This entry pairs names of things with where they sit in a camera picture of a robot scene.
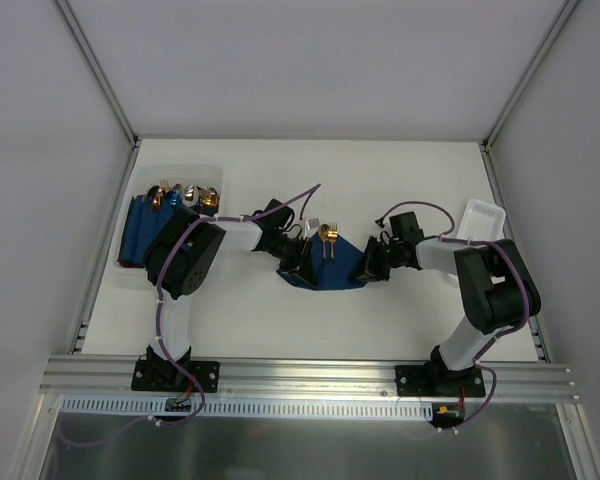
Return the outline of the dark blue paper napkin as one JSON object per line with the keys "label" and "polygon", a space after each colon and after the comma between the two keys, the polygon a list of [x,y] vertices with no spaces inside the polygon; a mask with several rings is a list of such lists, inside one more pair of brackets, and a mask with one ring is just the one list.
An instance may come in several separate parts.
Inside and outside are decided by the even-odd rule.
{"label": "dark blue paper napkin", "polygon": [[327,243],[327,259],[322,259],[322,243],[318,234],[315,234],[312,241],[312,260],[313,268],[316,274],[316,288],[308,289],[302,286],[291,284],[288,280],[279,274],[279,268],[276,273],[287,284],[305,290],[313,291],[340,291],[363,288],[364,283],[350,282],[348,276],[354,267],[362,258],[363,253],[351,244],[344,237],[339,237],[335,245],[335,258],[330,258],[330,247]]}

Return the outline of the gold spoon green handle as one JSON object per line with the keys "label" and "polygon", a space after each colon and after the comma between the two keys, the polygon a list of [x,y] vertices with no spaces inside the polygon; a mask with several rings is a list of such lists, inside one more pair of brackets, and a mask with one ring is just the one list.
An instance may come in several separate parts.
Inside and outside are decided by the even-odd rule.
{"label": "gold spoon green handle", "polygon": [[322,243],[322,259],[327,259],[327,243],[329,241],[329,226],[327,224],[321,224],[318,229],[318,236]]}

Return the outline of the gold fork green handle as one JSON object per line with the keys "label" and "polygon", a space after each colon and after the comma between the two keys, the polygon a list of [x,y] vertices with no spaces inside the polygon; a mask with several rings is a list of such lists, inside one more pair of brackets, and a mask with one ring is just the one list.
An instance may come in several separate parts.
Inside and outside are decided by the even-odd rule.
{"label": "gold fork green handle", "polygon": [[336,223],[330,223],[327,230],[327,241],[330,243],[330,258],[335,258],[335,245],[339,238],[339,232]]}

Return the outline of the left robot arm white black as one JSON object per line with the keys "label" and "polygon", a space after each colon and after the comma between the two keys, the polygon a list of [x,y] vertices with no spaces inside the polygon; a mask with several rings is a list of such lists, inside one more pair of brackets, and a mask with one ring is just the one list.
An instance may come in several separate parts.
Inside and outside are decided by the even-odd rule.
{"label": "left robot arm white black", "polygon": [[152,241],[144,263],[148,280],[157,290],[159,310],[146,359],[165,389],[177,390],[188,381],[193,293],[205,281],[218,252],[265,252],[279,260],[283,275],[302,286],[317,285],[311,241],[286,233],[293,215],[293,209],[276,199],[264,210],[232,220],[200,216],[182,207]]}

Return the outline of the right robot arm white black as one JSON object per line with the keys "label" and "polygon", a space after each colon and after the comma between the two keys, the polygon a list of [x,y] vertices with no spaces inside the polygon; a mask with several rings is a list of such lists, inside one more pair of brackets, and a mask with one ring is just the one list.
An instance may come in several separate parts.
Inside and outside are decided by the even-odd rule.
{"label": "right robot arm white black", "polygon": [[362,283],[387,281],[397,268],[431,270],[457,278],[463,317],[420,366],[395,367],[400,397],[485,395],[482,357],[497,340],[521,330],[539,313],[541,298],[516,244],[427,236],[416,214],[389,218],[390,234],[368,239],[349,275]]}

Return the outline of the rolled blue napkin bundles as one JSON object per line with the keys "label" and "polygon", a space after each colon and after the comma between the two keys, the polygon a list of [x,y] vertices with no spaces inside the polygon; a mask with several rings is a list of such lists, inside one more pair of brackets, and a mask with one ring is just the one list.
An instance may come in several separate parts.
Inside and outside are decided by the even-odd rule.
{"label": "rolled blue napkin bundles", "polygon": [[[176,216],[180,219],[197,220],[197,213],[188,207],[164,205],[159,212],[153,212],[148,202],[140,196],[132,200],[121,237],[117,265],[121,268],[145,268],[146,252],[167,223]],[[169,271],[185,262],[193,265],[205,256],[213,258],[219,250],[226,232],[215,225],[203,223],[191,233],[180,246],[172,259]]]}

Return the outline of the white perforated cutlery tray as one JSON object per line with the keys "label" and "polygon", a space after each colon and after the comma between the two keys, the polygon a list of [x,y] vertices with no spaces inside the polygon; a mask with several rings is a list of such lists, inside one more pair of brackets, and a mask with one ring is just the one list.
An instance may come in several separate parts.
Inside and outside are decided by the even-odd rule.
{"label": "white perforated cutlery tray", "polygon": [[469,241],[496,241],[503,237],[506,211],[477,199],[467,202],[456,237]]}

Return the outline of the white plastic bin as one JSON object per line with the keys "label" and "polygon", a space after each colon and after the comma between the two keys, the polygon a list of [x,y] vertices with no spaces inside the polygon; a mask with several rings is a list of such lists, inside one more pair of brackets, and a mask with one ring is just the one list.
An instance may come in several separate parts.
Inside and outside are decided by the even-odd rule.
{"label": "white plastic bin", "polygon": [[219,166],[204,164],[162,164],[144,165],[133,169],[109,251],[109,267],[117,273],[132,276],[146,276],[145,268],[121,268],[117,265],[120,242],[130,204],[137,196],[142,197],[147,189],[161,180],[167,180],[170,185],[198,185],[201,187],[214,187],[221,194],[223,171]]}

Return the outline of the gold spoons in bin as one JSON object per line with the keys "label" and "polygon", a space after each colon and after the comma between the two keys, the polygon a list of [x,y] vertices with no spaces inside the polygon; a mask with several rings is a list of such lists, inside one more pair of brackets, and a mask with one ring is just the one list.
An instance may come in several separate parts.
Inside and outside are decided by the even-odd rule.
{"label": "gold spoons in bin", "polygon": [[218,213],[221,200],[219,191],[214,187],[180,183],[170,185],[167,180],[150,186],[141,199],[149,203],[153,212],[159,212],[164,205],[170,205],[188,207],[203,215]]}

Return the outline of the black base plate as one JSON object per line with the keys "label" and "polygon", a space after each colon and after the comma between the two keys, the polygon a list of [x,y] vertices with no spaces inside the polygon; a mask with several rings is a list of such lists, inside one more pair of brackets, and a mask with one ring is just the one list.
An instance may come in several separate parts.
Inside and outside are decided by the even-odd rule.
{"label": "black base plate", "polygon": [[204,393],[216,393],[221,364],[185,358],[178,362],[180,369],[161,357],[142,356],[136,362],[131,379],[131,390],[137,392],[184,393],[189,386],[198,392],[190,380],[197,380]]}
{"label": "black base plate", "polygon": [[482,398],[484,379],[477,367],[461,371],[435,371],[430,365],[397,365],[395,383],[400,397]]}

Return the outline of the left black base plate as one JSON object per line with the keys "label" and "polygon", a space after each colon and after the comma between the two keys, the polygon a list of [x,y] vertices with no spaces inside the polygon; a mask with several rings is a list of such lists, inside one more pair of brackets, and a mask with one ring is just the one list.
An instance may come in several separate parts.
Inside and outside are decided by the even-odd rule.
{"label": "left black base plate", "polygon": [[161,357],[142,356],[136,362],[131,379],[131,390],[137,392],[184,393],[189,386],[198,392],[190,380],[197,380],[204,393],[216,393],[221,364],[185,358],[178,362],[180,369]]}

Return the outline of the aluminium mounting rail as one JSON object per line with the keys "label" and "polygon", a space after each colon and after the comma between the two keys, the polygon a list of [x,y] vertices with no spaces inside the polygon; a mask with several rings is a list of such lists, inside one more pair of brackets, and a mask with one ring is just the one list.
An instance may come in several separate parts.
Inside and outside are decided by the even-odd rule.
{"label": "aluminium mounting rail", "polygon": [[[211,381],[218,398],[395,400],[407,384],[394,361],[219,358]],[[134,356],[54,355],[41,393],[118,394],[131,390]],[[543,362],[485,362],[485,389],[500,403],[577,404],[581,392],[571,369]]]}

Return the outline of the right aluminium frame post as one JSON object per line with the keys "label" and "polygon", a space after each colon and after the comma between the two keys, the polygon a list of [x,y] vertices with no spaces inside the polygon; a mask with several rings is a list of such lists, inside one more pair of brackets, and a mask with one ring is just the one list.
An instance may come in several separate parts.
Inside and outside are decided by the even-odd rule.
{"label": "right aluminium frame post", "polygon": [[561,3],[558,12],[541,37],[494,123],[483,139],[482,148],[486,153],[489,153],[492,150],[497,139],[514,115],[517,107],[522,102],[531,83],[552,53],[554,46],[560,40],[563,32],[582,3],[582,0],[566,0]]}

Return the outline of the aluminium frame post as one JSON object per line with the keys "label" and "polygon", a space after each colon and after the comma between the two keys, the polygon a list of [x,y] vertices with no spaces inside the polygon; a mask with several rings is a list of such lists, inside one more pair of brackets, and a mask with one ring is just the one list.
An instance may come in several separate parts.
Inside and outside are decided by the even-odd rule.
{"label": "aluminium frame post", "polygon": [[558,12],[541,37],[494,123],[483,139],[482,148],[486,153],[489,153],[492,150],[497,139],[514,115],[517,107],[522,102],[531,83],[552,53],[554,46],[560,40],[563,32],[582,3],[582,0],[566,0],[561,3]]}
{"label": "aluminium frame post", "polygon": [[94,50],[87,32],[81,24],[72,4],[67,0],[52,0],[59,17],[69,32],[73,43],[79,51],[89,73],[94,79],[99,91],[103,95],[108,108],[110,109],[118,127],[127,142],[135,146],[138,141],[138,135],[120,103],[116,92]]}

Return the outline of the left aluminium frame post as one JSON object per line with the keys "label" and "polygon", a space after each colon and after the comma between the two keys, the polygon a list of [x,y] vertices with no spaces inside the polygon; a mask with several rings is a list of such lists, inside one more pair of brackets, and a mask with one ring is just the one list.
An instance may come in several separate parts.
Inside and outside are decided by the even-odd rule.
{"label": "left aluminium frame post", "polygon": [[138,135],[120,103],[116,92],[94,50],[87,32],[81,24],[72,4],[67,0],[52,0],[59,17],[69,32],[73,43],[79,51],[89,73],[94,79],[99,91],[103,95],[108,108],[110,109],[118,127],[127,142],[135,146],[138,141]]}

